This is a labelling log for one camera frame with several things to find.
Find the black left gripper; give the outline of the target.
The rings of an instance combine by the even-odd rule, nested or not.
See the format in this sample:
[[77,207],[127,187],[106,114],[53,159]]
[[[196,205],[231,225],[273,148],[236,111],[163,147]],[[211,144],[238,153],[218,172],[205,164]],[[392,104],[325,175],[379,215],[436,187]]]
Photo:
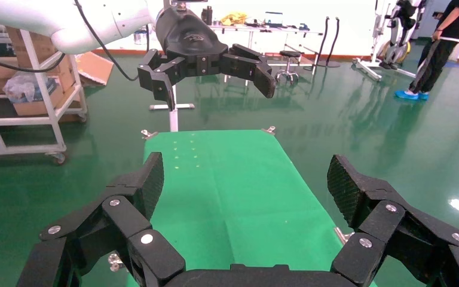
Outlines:
[[225,74],[253,82],[270,99],[276,80],[267,58],[257,51],[219,41],[217,34],[191,10],[169,7],[159,13],[155,25],[157,38],[166,55],[149,50],[137,68],[139,84],[163,101],[176,107],[173,86],[185,77]]

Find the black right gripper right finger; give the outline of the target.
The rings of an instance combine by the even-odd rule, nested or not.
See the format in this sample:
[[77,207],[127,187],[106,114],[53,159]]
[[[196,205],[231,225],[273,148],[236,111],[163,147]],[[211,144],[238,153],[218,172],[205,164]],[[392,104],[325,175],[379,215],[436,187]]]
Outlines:
[[392,257],[426,286],[459,286],[459,229],[411,206],[387,181],[358,172],[335,154],[328,190],[353,234],[331,265],[354,286],[369,286]]

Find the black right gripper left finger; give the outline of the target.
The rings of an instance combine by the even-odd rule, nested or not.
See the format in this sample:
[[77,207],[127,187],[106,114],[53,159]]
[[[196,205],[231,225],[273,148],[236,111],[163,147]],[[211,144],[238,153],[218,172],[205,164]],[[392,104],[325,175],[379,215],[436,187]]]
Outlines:
[[48,224],[29,254],[18,286],[80,286],[82,277],[115,252],[140,286],[166,286],[185,260],[154,230],[151,217],[163,190],[160,152],[120,175],[100,197]]

